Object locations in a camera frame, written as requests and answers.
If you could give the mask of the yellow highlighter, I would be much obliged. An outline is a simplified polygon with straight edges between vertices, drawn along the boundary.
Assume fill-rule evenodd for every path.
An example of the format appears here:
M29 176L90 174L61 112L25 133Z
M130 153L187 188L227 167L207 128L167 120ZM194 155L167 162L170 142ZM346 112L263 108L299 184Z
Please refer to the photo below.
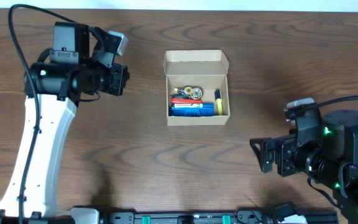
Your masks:
M219 116L222 116L224 114L224 111L223 111L223 101L221 98L217 98L216 101L216 109L217 109L217 113Z

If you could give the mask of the blue plastic whiteboard eraser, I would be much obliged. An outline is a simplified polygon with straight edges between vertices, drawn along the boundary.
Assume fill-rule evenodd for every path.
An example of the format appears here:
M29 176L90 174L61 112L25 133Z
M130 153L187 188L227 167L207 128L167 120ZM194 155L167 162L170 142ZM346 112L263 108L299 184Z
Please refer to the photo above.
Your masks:
M213 116L213 108L174 108L169 111L170 116L201 117Z

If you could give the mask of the correction tape dispenser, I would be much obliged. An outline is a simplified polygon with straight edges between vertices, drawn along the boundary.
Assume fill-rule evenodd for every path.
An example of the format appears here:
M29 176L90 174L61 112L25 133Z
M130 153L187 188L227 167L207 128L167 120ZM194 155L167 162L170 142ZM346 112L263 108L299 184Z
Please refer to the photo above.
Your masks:
M203 97L203 89L200 86L183 86L174 89L179 95L192 100L200 100Z

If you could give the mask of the cardboard box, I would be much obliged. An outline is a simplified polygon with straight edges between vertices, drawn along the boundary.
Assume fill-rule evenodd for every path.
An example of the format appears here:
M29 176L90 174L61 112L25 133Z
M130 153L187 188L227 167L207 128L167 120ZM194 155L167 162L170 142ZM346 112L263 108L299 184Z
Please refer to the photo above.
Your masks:
M227 73L229 61L222 50L168 50L163 67L166 81L167 125L207 126L225 125L230 117ZM199 86L203 89L203 103L216 103L216 90L221 92L222 115L214 108L214 116L172 116L171 98L175 88Z

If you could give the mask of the black whiteboard marker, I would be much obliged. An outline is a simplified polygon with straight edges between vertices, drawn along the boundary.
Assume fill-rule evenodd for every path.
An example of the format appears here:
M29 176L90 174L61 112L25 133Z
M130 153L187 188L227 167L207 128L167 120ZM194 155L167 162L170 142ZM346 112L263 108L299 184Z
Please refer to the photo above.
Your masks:
M221 90L220 89L216 89L214 91L214 97L215 97L215 100L221 99Z

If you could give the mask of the blue whiteboard marker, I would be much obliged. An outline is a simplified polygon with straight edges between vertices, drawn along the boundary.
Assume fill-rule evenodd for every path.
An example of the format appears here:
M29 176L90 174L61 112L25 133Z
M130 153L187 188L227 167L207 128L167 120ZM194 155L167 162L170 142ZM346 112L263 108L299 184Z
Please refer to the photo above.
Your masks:
M171 105L172 109L178 108L214 108L213 103L175 103Z

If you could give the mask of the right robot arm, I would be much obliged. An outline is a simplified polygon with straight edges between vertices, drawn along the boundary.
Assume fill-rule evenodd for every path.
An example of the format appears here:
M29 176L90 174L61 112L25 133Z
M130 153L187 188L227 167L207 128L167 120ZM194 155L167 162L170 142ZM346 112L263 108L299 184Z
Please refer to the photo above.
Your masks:
M358 223L358 111L322 116L312 106L287 109L295 122L288 135L250 140L263 173L282 177L300 172L333 191L334 203L349 223Z

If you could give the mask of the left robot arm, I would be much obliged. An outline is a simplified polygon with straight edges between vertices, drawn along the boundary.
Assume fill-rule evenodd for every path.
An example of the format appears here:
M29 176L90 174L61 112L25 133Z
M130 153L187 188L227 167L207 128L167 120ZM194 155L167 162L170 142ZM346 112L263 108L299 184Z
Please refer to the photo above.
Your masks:
M9 186L0 201L0 223L97 223L99 212L57 209L63 148L81 96L119 96L129 79L123 55L127 37L75 22L56 22L53 47L24 77L25 125Z

